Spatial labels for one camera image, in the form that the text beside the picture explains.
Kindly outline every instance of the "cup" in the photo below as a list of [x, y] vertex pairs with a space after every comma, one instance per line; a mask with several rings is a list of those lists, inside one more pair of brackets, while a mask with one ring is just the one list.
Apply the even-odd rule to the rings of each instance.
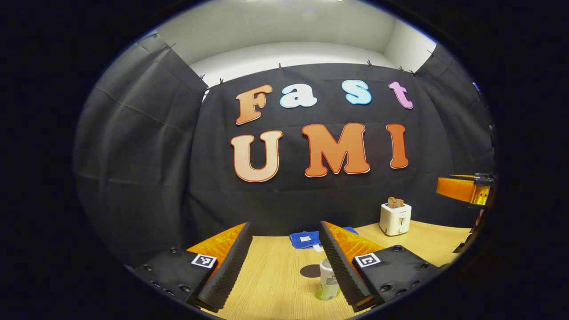
[[316, 292], [316, 298], [320, 300], [334, 299], [340, 294], [340, 285], [334, 275], [332, 266], [328, 259], [324, 259], [320, 263], [320, 289]]

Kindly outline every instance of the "wooden table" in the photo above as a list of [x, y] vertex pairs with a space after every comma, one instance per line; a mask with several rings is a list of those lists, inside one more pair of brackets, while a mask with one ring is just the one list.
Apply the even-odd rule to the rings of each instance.
[[[403, 245], [436, 266], [451, 262], [470, 228], [451, 228], [411, 221], [408, 233], [386, 236], [379, 224], [355, 228], [364, 238], [385, 248]], [[332, 300], [316, 298], [320, 278], [307, 278], [300, 269], [319, 264], [325, 253], [295, 249], [287, 236], [253, 236], [241, 273], [225, 307], [217, 314], [228, 320], [343, 320], [356, 314], [340, 294]]]

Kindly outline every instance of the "white toaster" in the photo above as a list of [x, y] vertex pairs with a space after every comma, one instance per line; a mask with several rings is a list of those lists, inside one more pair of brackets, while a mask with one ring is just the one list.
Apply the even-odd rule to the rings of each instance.
[[387, 203], [381, 205], [380, 228], [388, 236], [401, 235], [409, 231], [411, 206], [403, 204], [400, 208], [390, 208]]

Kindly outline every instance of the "ceiling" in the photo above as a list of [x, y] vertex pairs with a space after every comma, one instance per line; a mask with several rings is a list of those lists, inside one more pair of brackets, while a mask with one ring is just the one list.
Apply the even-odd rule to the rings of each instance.
[[383, 53], [395, 17], [359, 0], [211, 0], [157, 28], [188, 64], [258, 44], [327, 42]]

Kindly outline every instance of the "orange gripper part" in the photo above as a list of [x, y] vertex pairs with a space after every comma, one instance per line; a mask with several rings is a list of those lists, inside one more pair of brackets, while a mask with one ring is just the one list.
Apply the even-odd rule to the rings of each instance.
[[223, 263], [229, 250], [235, 243], [235, 240], [239, 236], [239, 233], [245, 226], [245, 223], [240, 225], [236, 225], [231, 229], [227, 229], [222, 233], [218, 233], [211, 238], [208, 238], [188, 249], [186, 251], [190, 251], [193, 253], [198, 253], [201, 255], [212, 256], [217, 258], [217, 266], [212, 272], [212, 276], [217, 272], [220, 265]]
[[475, 191], [474, 181], [439, 178], [436, 184], [436, 193], [452, 199], [471, 202]]
[[384, 249], [384, 247], [374, 242], [371, 242], [368, 239], [363, 238], [355, 233], [352, 233], [344, 228], [340, 228], [337, 225], [333, 225], [326, 221], [324, 223], [330, 230], [332, 237], [336, 240], [336, 242], [338, 242], [338, 245], [340, 246], [342, 253], [344, 254], [344, 256], [346, 256], [346, 259], [348, 259], [348, 261], [350, 262], [352, 268], [354, 268], [356, 273], [357, 273], [356, 267], [354, 267], [352, 263], [354, 257]]

